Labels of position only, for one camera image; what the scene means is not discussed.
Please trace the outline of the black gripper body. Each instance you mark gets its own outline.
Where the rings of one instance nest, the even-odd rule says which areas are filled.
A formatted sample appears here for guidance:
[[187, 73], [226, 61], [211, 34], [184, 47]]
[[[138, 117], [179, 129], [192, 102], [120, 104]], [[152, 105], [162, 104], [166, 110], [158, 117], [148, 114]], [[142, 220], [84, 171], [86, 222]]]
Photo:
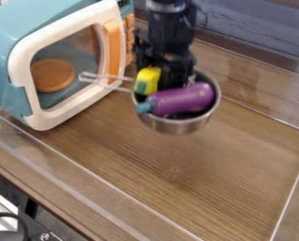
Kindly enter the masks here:
[[147, 67], [160, 69], [159, 89], [180, 88], [188, 84], [195, 65], [191, 53], [182, 55], [160, 53], [140, 29], [135, 32], [134, 50], [139, 71]]

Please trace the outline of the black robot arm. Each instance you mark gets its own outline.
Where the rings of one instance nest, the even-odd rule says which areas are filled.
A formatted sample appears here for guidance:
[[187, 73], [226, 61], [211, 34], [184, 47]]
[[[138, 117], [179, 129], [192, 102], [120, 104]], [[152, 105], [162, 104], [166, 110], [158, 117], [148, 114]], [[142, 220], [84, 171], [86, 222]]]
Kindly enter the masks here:
[[190, 46], [198, 9], [191, 0], [146, 0], [147, 37], [136, 31], [138, 70], [160, 68], [159, 90], [180, 88], [194, 74], [196, 58]]

